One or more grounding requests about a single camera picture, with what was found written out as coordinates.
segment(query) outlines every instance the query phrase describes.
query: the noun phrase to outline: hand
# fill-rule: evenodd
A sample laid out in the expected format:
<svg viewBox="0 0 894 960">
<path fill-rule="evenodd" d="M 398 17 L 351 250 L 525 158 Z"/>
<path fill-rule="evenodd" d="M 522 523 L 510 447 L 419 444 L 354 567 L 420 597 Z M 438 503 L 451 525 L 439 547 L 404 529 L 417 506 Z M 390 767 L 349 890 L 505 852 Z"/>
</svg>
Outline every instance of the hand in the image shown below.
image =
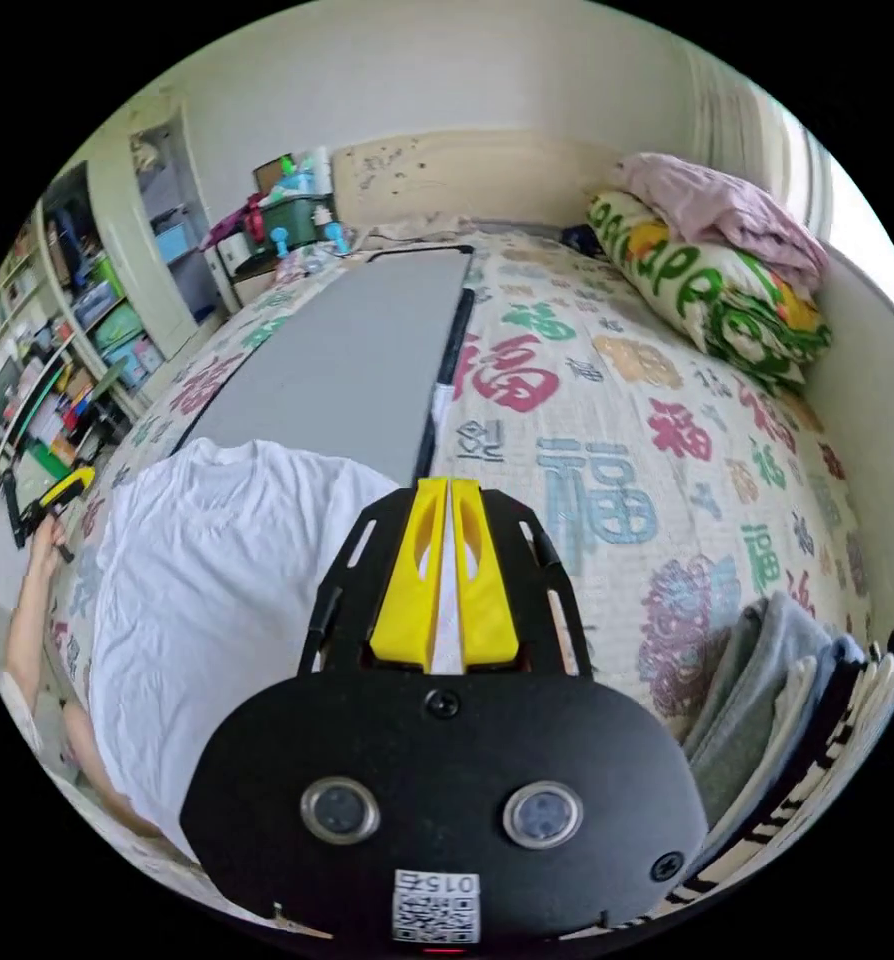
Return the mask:
<svg viewBox="0 0 894 960">
<path fill-rule="evenodd" d="M 67 542 L 63 524 L 48 514 L 37 528 L 30 543 L 30 560 L 27 574 L 42 583 L 48 583 L 61 561 L 57 547 Z"/>
</svg>

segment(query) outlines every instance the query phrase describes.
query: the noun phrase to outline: grey board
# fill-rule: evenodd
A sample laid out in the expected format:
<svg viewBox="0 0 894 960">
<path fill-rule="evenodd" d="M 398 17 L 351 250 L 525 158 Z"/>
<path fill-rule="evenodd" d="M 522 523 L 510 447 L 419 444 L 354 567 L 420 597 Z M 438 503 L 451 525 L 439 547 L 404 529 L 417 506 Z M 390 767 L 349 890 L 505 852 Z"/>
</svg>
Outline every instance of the grey board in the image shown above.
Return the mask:
<svg viewBox="0 0 894 960">
<path fill-rule="evenodd" d="M 410 486 L 468 262 L 419 250 L 349 270 L 244 362 L 185 445 L 272 440 Z"/>
</svg>

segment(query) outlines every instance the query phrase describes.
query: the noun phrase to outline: headboard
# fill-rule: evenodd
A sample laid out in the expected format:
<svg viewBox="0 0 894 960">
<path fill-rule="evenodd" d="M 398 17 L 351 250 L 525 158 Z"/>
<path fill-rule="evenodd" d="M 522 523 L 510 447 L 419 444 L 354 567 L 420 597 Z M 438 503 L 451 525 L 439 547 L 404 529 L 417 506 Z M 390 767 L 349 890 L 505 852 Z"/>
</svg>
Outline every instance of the headboard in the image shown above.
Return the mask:
<svg viewBox="0 0 894 960">
<path fill-rule="evenodd" d="M 341 147 L 331 162 L 338 217 L 354 227 L 435 213 L 566 227 L 619 159 L 530 130 L 458 130 Z"/>
</svg>

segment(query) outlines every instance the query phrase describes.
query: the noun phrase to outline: striped fabric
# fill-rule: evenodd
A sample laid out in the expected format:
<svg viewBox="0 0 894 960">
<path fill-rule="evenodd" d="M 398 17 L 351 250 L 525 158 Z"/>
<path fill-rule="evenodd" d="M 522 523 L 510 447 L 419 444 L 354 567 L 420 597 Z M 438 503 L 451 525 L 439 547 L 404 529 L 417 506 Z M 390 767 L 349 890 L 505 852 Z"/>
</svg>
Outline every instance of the striped fabric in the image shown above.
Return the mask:
<svg viewBox="0 0 894 960">
<path fill-rule="evenodd" d="M 869 755 L 894 710 L 894 656 L 866 664 L 824 750 L 787 797 L 737 844 L 671 891 L 649 914 L 563 939 L 642 926 L 725 890 L 766 866 L 794 843 L 830 806 Z"/>
</svg>

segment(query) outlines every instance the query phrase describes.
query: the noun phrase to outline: yellow plastic part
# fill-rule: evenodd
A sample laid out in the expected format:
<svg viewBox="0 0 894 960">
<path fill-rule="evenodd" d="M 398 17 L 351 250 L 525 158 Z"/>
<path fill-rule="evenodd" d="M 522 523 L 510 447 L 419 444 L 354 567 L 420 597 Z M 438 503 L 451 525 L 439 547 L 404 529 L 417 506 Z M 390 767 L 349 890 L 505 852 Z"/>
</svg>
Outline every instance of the yellow plastic part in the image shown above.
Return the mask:
<svg viewBox="0 0 894 960">
<path fill-rule="evenodd" d="M 451 482 L 451 510 L 464 669 L 512 663 L 520 644 L 476 480 Z M 477 561 L 473 579 L 467 569 L 465 544 Z"/>
<path fill-rule="evenodd" d="M 423 479 L 417 484 L 370 639 L 371 651 L 378 660 L 420 667 L 424 673 L 430 673 L 437 634 L 448 484 L 446 478 Z M 428 547 L 426 576 L 421 577 L 420 562 Z"/>
<path fill-rule="evenodd" d="M 84 484 L 86 491 L 94 482 L 95 470 L 93 467 L 78 467 L 72 471 L 59 483 L 55 483 L 41 498 L 41 506 L 49 507 L 55 500 L 59 499 L 65 491 L 80 480 Z"/>
</svg>

